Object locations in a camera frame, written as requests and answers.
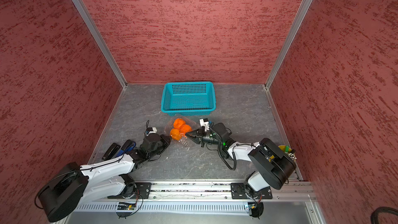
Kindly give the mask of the orange fruit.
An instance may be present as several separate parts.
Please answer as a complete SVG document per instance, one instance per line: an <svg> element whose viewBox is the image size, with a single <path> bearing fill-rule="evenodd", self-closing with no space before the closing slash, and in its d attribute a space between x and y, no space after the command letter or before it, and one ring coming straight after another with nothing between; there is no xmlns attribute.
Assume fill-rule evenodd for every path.
<svg viewBox="0 0 398 224"><path fill-rule="evenodd" d="M188 124L185 124L179 130L180 130L180 134L182 136L185 136L187 132L191 132L192 131L192 127L190 125L188 125Z"/></svg>
<svg viewBox="0 0 398 224"><path fill-rule="evenodd" d="M173 123L173 127L174 127L174 129L179 130L185 124L186 124L186 122L182 118L177 118Z"/></svg>
<svg viewBox="0 0 398 224"><path fill-rule="evenodd" d="M173 140L179 141L181 140L181 133L179 129L171 129L170 131L170 136L172 137Z"/></svg>

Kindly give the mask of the clear plastic clamshell container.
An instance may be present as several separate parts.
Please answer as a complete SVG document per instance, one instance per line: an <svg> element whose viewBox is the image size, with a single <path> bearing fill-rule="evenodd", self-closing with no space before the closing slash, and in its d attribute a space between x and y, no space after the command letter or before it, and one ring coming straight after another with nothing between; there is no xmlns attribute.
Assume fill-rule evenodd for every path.
<svg viewBox="0 0 398 224"><path fill-rule="evenodd" d="M194 144L186 134L199 128L199 125L182 115L172 116L165 125L164 133L172 138L172 144L189 150Z"/></svg>

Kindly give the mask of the orange fruit front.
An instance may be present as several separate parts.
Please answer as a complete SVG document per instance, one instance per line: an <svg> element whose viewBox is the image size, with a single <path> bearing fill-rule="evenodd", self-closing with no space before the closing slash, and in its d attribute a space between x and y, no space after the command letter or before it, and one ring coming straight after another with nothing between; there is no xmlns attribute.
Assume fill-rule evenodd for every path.
<svg viewBox="0 0 398 224"><path fill-rule="evenodd" d="M170 131L170 136L172 137L173 140L179 141L181 140L181 133L179 129L171 129Z"/></svg>

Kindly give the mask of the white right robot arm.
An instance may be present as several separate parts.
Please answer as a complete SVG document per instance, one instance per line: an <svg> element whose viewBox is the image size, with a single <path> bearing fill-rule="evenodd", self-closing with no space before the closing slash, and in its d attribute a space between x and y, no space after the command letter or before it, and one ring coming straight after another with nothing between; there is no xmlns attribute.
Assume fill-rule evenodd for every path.
<svg viewBox="0 0 398 224"><path fill-rule="evenodd" d="M234 199L262 200L263 191L280 190L296 170L296 163L288 152L272 140L264 138L256 143L241 143L231 138L232 132L223 123L209 124L186 133L186 137L202 147L216 145L221 161L231 171L239 160L251 162L256 171L243 183L231 184Z"/></svg>

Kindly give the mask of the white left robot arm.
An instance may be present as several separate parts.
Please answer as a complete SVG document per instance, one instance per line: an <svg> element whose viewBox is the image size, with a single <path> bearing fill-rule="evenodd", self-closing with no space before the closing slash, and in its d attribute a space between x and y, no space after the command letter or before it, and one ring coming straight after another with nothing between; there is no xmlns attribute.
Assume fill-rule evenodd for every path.
<svg viewBox="0 0 398 224"><path fill-rule="evenodd" d="M161 155L170 145L167 135L150 133L140 147L123 152L119 157L96 164L67 164L36 195L36 207L43 209L51 223L58 222L77 207L102 198L142 197L130 173Z"/></svg>

